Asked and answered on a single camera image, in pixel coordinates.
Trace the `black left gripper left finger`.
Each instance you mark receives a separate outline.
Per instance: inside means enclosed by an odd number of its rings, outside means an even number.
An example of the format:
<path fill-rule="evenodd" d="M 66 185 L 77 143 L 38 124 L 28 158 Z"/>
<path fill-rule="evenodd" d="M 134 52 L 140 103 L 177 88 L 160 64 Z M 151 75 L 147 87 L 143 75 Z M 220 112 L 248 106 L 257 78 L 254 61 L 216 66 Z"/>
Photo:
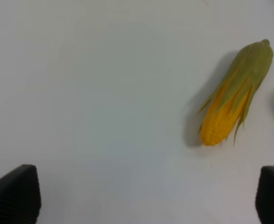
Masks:
<path fill-rule="evenodd" d="M 0 224 L 35 224 L 41 206 L 35 165 L 21 165 L 0 178 Z"/>

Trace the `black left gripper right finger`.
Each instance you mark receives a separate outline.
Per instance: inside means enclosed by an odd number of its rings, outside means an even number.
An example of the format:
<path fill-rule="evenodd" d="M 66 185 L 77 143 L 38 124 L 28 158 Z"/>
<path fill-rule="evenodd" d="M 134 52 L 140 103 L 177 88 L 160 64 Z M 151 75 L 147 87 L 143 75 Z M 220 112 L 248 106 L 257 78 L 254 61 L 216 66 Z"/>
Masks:
<path fill-rule="evenodd" d="M 261 168 L 255 208 L 262 224 L 274 224 L 274 166 Z"/>

